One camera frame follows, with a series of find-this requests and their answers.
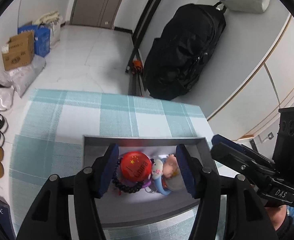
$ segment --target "open box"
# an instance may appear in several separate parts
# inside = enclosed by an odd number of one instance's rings
[[[119,157],[130,151],[140,151],[149,158],[163,158],[173,154],[178,144],[184,144],[190,156],[201,162],[203,153],[210,154],[205,138],[102,138],[84,136],[83,167],[93,164],[103,156],[111,143],[119,145]],[[139,226],[155,223],[186,212],[199,204],[187,190],[171,192],[165,196],[160,193],[147,193],[141,189],[137,193],[121,195],[110,184],[96,206],[103,228]]]

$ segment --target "backpack strap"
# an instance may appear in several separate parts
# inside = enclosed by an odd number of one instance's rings
[[[221,4],[222,4],[222,2],[219,1],[218,3],[216,3],[215,5],[213,5],[213,7],[215,7],[215,8],[217,9],[217,7],[218,7],[219,5],[221,5]],[[227,7],[224,6],[224,7],[221,9],[221,11],[222,11],[223,13],[225,13],[226,9],[227,9]]]

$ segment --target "black backpack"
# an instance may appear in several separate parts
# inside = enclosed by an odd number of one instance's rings
[[[172,100],[196,84],[226,27],[226,8],[216,9],[219,4],[181,6],[154,39],[143,71],[153,98]]]

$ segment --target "brown cardboard box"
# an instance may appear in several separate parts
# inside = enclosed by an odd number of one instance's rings
[[[2,48],[5,70],[25,66],[34,58],[34,32],[24,32],[10,37],[8,44]]]

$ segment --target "camera lens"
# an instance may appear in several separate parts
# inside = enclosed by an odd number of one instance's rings
[[[291,120],[289,122],[288,133],[290,136],[294,135],[294,121],[293,120]]]
[[[281,131],[284,132],[285,129],[286,129],[286,121],[283,121],[283,122],[281,123]]]

